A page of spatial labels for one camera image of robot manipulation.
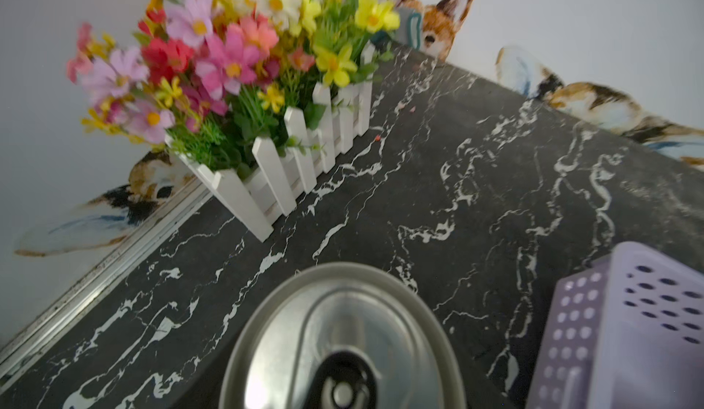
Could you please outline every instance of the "metal lid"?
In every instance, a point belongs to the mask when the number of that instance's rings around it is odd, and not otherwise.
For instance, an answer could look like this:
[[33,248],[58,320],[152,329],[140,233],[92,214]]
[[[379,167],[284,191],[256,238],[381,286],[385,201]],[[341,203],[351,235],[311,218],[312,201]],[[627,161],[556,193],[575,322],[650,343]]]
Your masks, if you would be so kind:
[[396,278],[328,263],[274,290],[244,327],[220,408],[464,408],[452,347]]

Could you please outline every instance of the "red flower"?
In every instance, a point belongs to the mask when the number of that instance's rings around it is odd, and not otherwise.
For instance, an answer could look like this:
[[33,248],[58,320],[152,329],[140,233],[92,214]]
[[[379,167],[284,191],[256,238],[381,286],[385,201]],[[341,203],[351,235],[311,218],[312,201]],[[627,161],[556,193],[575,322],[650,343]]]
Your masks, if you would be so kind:
[[162,77],[171,81],[176,73],[186,71],[194,53],[193,48],[179,39],[171,39],[168,43],[152,39],[142,49],[142,56],[149,66],[149,81],[158,84]]

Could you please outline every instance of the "basket hole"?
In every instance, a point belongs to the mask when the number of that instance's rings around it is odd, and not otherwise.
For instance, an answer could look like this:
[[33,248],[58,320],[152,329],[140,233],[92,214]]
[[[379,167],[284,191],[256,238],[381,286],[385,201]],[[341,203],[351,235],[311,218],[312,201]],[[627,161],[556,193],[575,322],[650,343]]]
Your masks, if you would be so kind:
[[589,350],[584,346],[580,346],[576,349],[576,357],[578,360],[583,361],[586,359],[586,355],[589,354]]

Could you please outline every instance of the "green leaves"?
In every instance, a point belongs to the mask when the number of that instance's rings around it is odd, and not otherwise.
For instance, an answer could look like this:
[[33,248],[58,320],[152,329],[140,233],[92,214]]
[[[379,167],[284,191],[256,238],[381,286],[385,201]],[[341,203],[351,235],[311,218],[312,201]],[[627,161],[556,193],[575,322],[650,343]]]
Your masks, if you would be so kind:
[[305,126],[308,129],[317,129],[320,119],[325,114],[325,105],[308,102],[304,109]]

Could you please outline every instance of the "cat decal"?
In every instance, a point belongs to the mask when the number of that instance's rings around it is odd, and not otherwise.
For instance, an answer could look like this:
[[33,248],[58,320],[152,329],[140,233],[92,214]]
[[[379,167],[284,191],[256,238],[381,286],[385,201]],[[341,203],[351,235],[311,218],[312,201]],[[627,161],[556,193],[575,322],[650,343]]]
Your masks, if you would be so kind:
[[445,61],[474,0],[441,0],[434,6],[424,6],[418,0],[392,1],[402,22],[396,39]]
[[498,52],[496,78],[525,97],[704,170],[704,130],[651,114],[622,91],[590,82],[565,85],[533,55],[514,45]]
[[180,160],[147,153],[129,173],[129,184],[30,228],[14,252],[41,257],[117,244],[193,178]]

